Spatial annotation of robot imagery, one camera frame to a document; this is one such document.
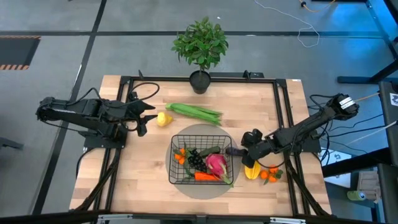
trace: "wooden tabletop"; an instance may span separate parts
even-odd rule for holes
[[[120,76],[106,75],[103,78],[100,94],[103,98],[116,99]],[[189,82],[157,82],[160,91],[154,97],[145,100],[156,110],[146,114],[165,111],[166,103],[188,103],[220,111],[221,128],[239,144],[246,131],[257,128],[264,135],[278,128],[274,93],[271,84],[265,83],[212,83],[203,95],[193,92]],[[294,123],[308,117],[307,104],[300,80],[287,80],[290,104]],[[137,88],[139,98],[150,95],[155,86],[143,85]],[[287,117],[283,104],[284,123]],[[212,215],[292,215],[286,175],[276,183],[263,185],[260,179],[248,180],[244,175],[244,166],[234,182],[234,187],[225,194],[208,200],[194,199],[181,193],[169,182],[165,167],[165,154],[171,137],[193,124],[204,123],[199,119],[188,118],[169,112],[175,121],[160,128],[156,120],[147,124],[147,134],[138,137],[136,132],[129,133],[126,147],[122,150],[119,170],[112,201],[112,212],[124,213],[176,213],[176,214],[212,214]],[[93,190],[100,175],[104,149],[95,149],[81,161],[70,208],[79,206]],[[327,212],[331,212],[326,194],[325,182],[319,161],[310,153],[301,153],[305,183],[317,202]],[[263,164],[279,164],[282,154],[269,154],[260,160]],[[108,186],[104,187],[100,208],[104,208],[104,199]],[[302,213],[300,191],[296,186],[298,209]]]

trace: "gray floor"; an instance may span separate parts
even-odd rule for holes
[[[298,1],[259,2],[297,16],[313,24],[317,31],[377,31],[368,9],[361,3],[339,3],[320,13],[311,13],[301,9]],[[95,0],[40,0],[35,3],[0,0],[0,30],[91,30],[99,5],[100,1]],[[314,9],[324,5],[308,2]],[[384,3],[374,0],[373,6],[393,39],[397,27]],[[203,15],[209,15],[212,21],[229,31],[297,31],[306,27],[278,12],[265,10],[251,0],[108,0],[99,30],[184,30]],[[173,39],[172,36],[97,37],[80,95],[91,87],[99,88],[103,75],[137,75],[140,69],[144,75],[189,76],[196,68],[177,62],[176,55],[170,51]],[[315,37],[302,39],[308,45],[316,41]],[[5,105],[0,110],[0,136],[25,144],[21,151],[0,150],[0,217],[30,212],[57,132],[56,128],[36,121],[35,109],[45,96],[60,99],[70,96],[87,41],[88,37],[43,37],[30,69],[0,71],[0,102]],[[338,92],[353,98],[370,95],[378,91],[377,86],[337,84],[336,77],[371,76],[392,62],[382,39],[321,37],[319,45],[310,49],[304,48],[296,37],[229,36],[228,41],[230,48],[226,56],[211,72],[248,69],[263,72],[269,78],[299,78],[306,96]],[[335,122],[334,126],[351,125],[382,113],[377,97],[360,102],[360,106],[357,117]],[[382,118],[378,118],[356,128],[382,124]],[[363,134],[334,140],[347,143]],[[68,210],[82,145],[82,137],[67,132],[43,212]],[[350,146],[369,152],[386,145],[386,135],[380,133]],[[339,145],[332,144],[331,148],[361,154]],[[334,200],[332,195],[329,197],[333,213],[339,217],[369,219],[367,208]]]

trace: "dragon fruit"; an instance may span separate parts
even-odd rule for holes
[[[223,155],[210,154],[206,157],[206,166],[219,179],[232,184],[226,173],[226,161]]]

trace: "black wire basket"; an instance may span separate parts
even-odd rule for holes
[[[195,180],[195,178],[189,178],[185,168],[190,173],[194,174],[194,168],[191,168],[188,164],[181,165],[178,160],[174,158],[174,150],[179,151],[184,148],[184,143],[187,148],[195,147],[197,152],[201,152],[210,147],[219,146],[221,151],[220,154],[225,157],[226,160],[226,171],[228,179],[234,181],[234,170],[232,156],[226,153],[226,149],[232,147],[232,140],[229,136],[205,136],[205,135],[174,135],[170,144],[170,163],[169,163],[169,181],[171,184],[205,184],[205,185],[227,185],[222,180]]]

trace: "potted plant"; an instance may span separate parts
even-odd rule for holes
[[[205,69],[210,69],[211,64],[216,67],[220,62],[220,54],[225,55],[228,49],[221,26],[213,26],[206,16],[201,22],[195,21],[195,24],[189,25],[184,34],[177,34],[173,43],[172,50],[178,53],[178,61],[183,57],[189,65],[194,63],[199,66],[199,71],[189,77],[193,91],[197,94],[206,92],[211,79]]]

